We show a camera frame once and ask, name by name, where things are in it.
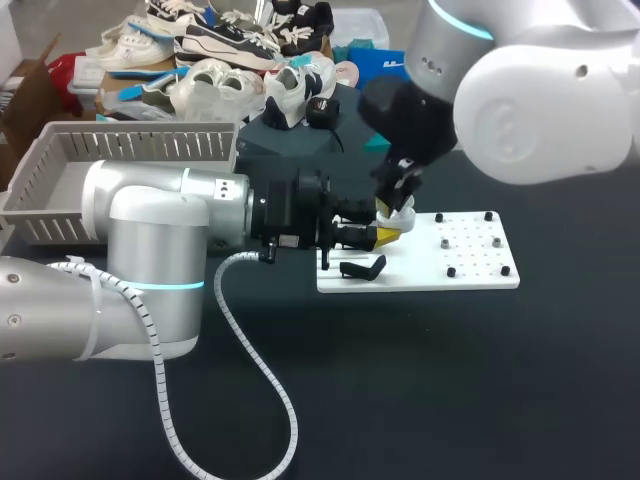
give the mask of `yellow object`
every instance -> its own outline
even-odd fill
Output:
[[[387,205],[377,197],[376,197],[376,210],[381,212],[385,216],[385,218],[389,218],[391,216],[391,209],[389,208],[389,205]]]
[[[402,235],[402,231],[400,230],[378,227],[378,241],[374,248],[380,248],[383,245],[393,243],[400,239],[400,235]]]

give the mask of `gray plastic basket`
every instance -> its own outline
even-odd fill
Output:
[[[0,216],[32,245],[96,243],[81,215],[84,178],[94,162],[156,162],[230,173],[237,136],[232,123],[49,123],[22,157],[0,201]]]

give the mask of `blue box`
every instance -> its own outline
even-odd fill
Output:
[[[404,52],[397,50],[375,50],[371,48],[350,48],[349,61],[355,63],[360,70],[358,90],[378,75],[397,75],[409,80],[404,68]]]

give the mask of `red bag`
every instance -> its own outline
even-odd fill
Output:
[[[80,114],[82,105],[76,95],[69,93],[67,86],[73,80],[76,57],[80,56],[84,56],[84,53],[65,53],[48,65],[49,75],[51,75],[53,85],[58,91],[62,108],[65,111],[73,112],[74,115]]]

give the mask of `black bracket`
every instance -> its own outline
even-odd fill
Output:
[[[358,278],[360,280],[366,280],[373,282],[378,275],[387,266],[387,257],[380,255],[378,259],[370,267],[363,267],[362,265],[356,265],[351,262],[340,262],[340,273],[342,277]]]

